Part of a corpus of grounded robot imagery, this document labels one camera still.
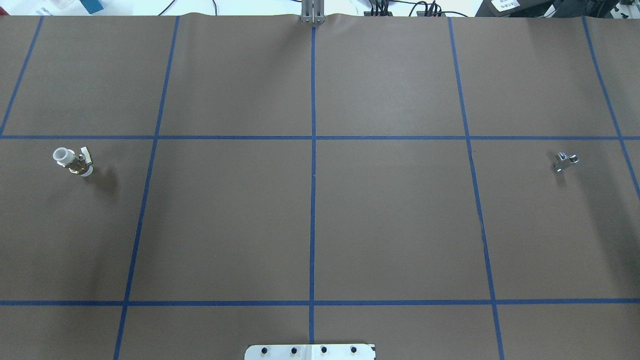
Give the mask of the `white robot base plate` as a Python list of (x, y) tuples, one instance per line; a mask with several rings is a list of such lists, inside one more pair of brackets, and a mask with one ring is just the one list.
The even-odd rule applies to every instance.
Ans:
[(374, 344), (256, 344), (249, 346), (245, 360), (375, 360)]

